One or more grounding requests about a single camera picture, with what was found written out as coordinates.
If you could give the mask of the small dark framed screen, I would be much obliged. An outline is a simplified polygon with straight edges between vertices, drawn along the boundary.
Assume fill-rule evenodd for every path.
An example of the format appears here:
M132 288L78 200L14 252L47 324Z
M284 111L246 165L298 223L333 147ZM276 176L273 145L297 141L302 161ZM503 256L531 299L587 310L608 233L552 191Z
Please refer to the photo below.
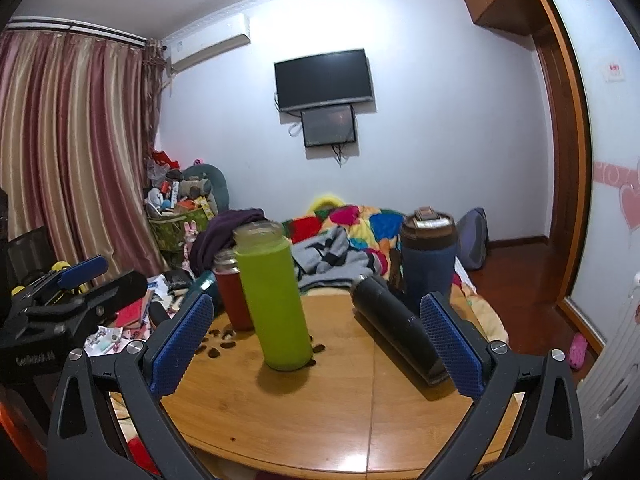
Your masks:
M310 108L300 114L306 148L357 141L354 110L349 104Z

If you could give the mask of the pink slipper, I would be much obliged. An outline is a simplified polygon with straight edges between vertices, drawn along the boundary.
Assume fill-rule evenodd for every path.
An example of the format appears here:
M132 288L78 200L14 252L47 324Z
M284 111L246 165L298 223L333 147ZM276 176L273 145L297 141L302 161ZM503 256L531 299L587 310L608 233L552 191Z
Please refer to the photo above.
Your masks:
M570 342L567 362L572 370L581 370L585 364L589 344L582 333L576 333Z

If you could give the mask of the red bottle with silver cap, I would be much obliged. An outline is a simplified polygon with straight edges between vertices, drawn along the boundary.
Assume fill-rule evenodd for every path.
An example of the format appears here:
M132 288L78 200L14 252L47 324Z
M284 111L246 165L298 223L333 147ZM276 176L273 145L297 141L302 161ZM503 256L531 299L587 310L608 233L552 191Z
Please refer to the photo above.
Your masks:
M237 332L252 330L253 322L243 292L240 269L232 249L218 252L214 258L213 272L233 329Z

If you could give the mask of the green basket of toys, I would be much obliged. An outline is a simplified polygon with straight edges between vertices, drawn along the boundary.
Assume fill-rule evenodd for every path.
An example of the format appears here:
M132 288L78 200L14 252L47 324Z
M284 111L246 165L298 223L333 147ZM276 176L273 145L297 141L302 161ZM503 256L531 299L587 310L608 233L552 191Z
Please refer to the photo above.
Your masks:
M224 174L215 166L197 160L181 169L174 162L150 160L144 208L151 233L163 255L181 254L210 220L229 209Z

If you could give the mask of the pink striped curtain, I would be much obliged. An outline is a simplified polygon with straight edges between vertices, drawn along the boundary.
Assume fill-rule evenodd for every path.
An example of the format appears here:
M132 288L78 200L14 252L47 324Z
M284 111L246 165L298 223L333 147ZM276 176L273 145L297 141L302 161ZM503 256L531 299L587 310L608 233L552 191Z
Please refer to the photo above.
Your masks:
M46 228L55 255L107 276L165 263L143 207L151 151L145 50L55 30L1 35L1 186L9 237Z

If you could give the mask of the black wall-mounted television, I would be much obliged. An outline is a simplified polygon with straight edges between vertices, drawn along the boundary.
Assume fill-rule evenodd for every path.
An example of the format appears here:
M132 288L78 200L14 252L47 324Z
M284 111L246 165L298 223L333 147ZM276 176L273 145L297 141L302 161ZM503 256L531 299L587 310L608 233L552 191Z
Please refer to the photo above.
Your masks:
M369 62L363 49L294 58L277 62L273 67L281 112L368 102L374 98Z

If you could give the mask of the black thermos lying down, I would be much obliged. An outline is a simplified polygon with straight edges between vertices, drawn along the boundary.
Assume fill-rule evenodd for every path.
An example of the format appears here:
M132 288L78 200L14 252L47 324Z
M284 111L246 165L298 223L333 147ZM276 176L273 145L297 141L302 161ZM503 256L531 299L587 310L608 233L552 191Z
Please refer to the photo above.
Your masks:
M420 318L408 309L377 275L360 275L350 288L356 311L426 381L438 385L448 378Z

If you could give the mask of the frosted sliding door wooden frame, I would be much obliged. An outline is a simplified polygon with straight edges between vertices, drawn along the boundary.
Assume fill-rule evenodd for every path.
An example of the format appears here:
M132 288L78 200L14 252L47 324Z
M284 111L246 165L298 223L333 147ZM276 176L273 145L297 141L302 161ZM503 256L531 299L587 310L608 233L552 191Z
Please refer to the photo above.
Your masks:
M558 149L577 188L564 299L605 346L638 297L639 46L612 0L542 1L577 101Z

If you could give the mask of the lime green tall bottle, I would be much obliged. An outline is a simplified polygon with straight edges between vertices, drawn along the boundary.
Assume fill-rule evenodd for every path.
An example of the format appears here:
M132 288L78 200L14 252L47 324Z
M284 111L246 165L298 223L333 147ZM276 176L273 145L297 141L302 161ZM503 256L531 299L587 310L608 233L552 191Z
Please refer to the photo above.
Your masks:
M312 357L291 242L277 222L258 221L233 231L248 310L266 364L292 372Z

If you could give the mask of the round wooden table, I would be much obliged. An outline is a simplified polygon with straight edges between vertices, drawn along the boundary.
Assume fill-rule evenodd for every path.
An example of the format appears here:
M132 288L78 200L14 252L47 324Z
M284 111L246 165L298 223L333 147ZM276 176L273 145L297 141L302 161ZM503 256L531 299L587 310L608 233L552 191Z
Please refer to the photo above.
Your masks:
M295 372L276 372L252 333L210 326L163 408L203 463L226 458L305 479L414 479L471 401L449 380L430 387L361 318L348 292L302 299L313 344Z

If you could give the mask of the grey striped garment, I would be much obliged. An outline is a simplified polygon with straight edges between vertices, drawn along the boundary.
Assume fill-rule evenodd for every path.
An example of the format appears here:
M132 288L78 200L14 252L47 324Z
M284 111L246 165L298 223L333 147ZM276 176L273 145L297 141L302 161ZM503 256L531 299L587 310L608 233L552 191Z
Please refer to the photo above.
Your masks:
M378 256L352 246L342 226L293 244L292 258L300 292L349 288L360 276L382 274Z

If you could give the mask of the white wall air conditioner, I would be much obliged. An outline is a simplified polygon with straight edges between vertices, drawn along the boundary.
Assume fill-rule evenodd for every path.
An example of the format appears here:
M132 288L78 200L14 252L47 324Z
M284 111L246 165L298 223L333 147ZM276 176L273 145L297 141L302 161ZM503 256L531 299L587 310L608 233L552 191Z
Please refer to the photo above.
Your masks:
M235 14L168 42L169 71L178 74L217 55L250 44L250 21Z

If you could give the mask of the colourful patchwork quilt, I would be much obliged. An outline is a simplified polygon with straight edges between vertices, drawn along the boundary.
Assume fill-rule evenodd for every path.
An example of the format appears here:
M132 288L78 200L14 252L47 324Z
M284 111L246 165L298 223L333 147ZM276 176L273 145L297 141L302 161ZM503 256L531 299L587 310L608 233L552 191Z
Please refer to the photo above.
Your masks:
M378 256L382 266L382 274L378 276L388 278L394 251L400 247L402 220L404 216L394 210L325 203L303 217L286 220L283 229L293 245L342 226L352 246Z

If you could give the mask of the dark blue tumbler brown lid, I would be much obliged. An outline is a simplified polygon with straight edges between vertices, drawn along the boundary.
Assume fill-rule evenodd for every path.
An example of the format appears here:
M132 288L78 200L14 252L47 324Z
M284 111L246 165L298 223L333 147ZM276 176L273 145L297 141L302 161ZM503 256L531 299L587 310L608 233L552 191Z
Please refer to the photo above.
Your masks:
M421 300L431 292L449 298L457 251L458 232L449 214L421 207L402 220L401 271L414 314L420 314Z

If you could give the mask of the grey blue backpack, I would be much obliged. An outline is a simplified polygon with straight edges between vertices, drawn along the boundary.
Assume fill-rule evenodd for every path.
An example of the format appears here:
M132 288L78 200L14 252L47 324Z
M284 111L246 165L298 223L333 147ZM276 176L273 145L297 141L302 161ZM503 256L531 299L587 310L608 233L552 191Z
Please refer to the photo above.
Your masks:
M488 253L486 212L477 207L468 211L457 223L458 259L467 271L480 270Z

